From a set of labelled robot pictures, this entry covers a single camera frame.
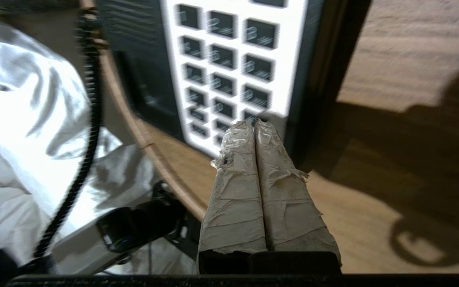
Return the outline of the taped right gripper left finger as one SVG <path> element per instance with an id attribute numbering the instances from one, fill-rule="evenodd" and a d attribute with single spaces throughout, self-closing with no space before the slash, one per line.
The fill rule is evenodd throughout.
<path id="1" fill-rule="evenodd" d="M 200 274 L 242 274 L 248 259 L 267 251 L 253 125 L 240 121 L 227 129 L 210 202 L 198 244 Z"/>

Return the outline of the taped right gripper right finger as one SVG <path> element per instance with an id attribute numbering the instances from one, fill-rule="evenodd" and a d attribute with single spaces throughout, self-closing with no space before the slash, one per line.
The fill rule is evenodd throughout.
<path id="1" fill-rule="evenodd" d="M 339 275 L 341 254 L 270 122 L 254 126 L 267 250 L 250 256 L 259 274 Z"/>

